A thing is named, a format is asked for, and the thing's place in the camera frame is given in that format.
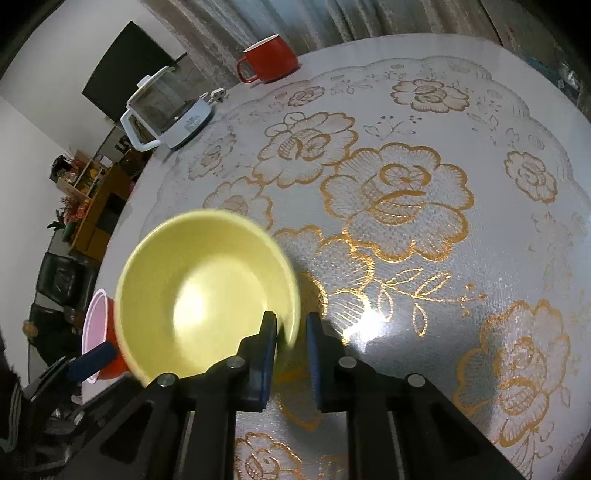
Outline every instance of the curtain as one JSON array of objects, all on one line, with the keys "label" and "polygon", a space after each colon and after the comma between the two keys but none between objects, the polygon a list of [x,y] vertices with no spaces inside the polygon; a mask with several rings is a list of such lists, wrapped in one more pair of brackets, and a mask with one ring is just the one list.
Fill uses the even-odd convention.
[{"label": "curtain", "polygon": [[475,0],[141,0],[213,86],[238,83],[245,48],[275,33],[297,55],[403,33],[458,33],[499,43]]}]

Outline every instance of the white wall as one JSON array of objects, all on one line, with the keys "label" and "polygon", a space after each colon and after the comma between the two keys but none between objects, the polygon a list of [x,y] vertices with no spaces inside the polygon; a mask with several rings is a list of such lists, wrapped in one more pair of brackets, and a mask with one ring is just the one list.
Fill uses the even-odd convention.
[{"label": "white wall", "polygon": [[27,384],[27,340],[21,332],[35,298],[35,283],[61,192],[49,179],[63,153],[54,141],[0,96],[0,328],[12,364]]},{"label": "white wall", "polygon": [[172,58],[184,53],[139,0],[66,0],[23,45],[0,80],[0,95],[64,150],[93,155],[112,123],[82,90],[130,21]]}]

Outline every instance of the glass kettle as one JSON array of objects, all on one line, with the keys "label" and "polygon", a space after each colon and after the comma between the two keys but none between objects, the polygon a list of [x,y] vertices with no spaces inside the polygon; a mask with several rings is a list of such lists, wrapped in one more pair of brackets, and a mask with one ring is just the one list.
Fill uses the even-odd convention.
[{"label": "glass kettle", "polygon": [[[195,133],[211,113],[207,102],[192,94],[171,67],[145,76],[127,101],[121,124],[136,150],[165,144],[175,148]],[[143,143],[131,122],[134,116],[155,140]]]}]

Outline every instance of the screw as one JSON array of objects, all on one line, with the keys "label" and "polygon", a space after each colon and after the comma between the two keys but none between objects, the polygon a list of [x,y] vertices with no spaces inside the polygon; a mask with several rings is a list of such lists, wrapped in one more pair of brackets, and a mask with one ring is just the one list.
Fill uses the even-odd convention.
[{"label": "screw", "polygon": [[226,365],[230,368],[240,368],[242,365],[244,365],[244,363],[244,359],[238,355],[231,356],[228,360],[226,360]]},{"label": "screw", "polygon": [[174,374],[162,374],[157,378],[157,382],[161,387],[170,387],[170,385],[176,382],[176,377]]},{"label": "screw", "polygon": [[343,368],[355,368],[355,365],[357,365],[357,360],[352,356],[342,356],[339,358],[339,365]]},{"label": "screw", "polygon": [[409,375],[407,382],[411,387],[422,387],[425,384],[425,377],[419,374]]}]

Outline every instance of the white table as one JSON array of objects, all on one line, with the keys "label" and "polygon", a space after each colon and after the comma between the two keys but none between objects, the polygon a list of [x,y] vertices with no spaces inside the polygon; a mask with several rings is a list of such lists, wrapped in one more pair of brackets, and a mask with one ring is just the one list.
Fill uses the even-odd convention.
[{"label": "white table", "polygon": [[[355,355],[421,372],[527,478],[559,475],[590,427],[589,123],[477,38],[370,38],[301,65],[234,87],[197,138],[155,153],[97,287],[114,296],[162,221],[242,212]],[[344,416],[315,411],[304,360],[274,390],[263,414],[239,415],[237,478],[346,478]]]}]

